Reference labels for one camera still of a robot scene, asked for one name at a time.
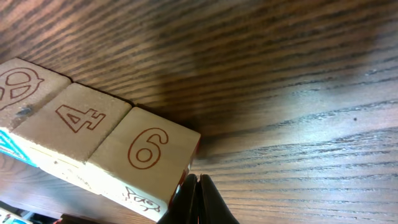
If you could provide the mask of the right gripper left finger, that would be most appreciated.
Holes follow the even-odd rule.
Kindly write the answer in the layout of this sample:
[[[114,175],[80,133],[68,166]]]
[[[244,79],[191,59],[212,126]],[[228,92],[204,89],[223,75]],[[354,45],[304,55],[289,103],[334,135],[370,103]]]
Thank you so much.
[[[197,224],[198,196],[196,186],[198,179],[195,174],[189,174],[175,196],[172,206],[157,224]]]

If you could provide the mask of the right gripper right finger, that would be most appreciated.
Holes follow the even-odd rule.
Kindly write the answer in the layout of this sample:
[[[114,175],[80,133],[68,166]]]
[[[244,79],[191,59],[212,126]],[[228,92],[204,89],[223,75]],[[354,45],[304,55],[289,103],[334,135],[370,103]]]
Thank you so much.
[[[198,201],[198,221],[200,224],[239,224],[211,177],[207,174],[200,176]]]

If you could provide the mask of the tan yellow letter block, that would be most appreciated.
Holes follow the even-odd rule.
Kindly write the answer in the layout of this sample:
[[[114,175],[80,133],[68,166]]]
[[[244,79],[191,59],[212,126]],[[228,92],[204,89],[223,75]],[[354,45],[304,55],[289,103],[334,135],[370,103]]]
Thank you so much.
[[[11,135],[39,168],[98,194],[83,169],[131,108],[123,100],[73,83]]]

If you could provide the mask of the blue picture block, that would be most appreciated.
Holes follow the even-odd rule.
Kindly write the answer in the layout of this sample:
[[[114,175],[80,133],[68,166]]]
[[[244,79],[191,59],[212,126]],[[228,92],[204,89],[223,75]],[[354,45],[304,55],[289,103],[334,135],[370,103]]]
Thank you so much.
[[[19,58],[1,64],[1,152],[36,166],[12,133],[72,81]]]

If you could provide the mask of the white drawing block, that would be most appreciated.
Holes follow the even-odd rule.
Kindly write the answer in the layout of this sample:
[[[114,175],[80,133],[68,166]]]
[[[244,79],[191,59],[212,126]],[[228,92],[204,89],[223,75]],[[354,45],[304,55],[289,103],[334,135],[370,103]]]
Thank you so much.
[[[200,133],[134,107],[86,162],[87,181],[155,222],[188,173]]]

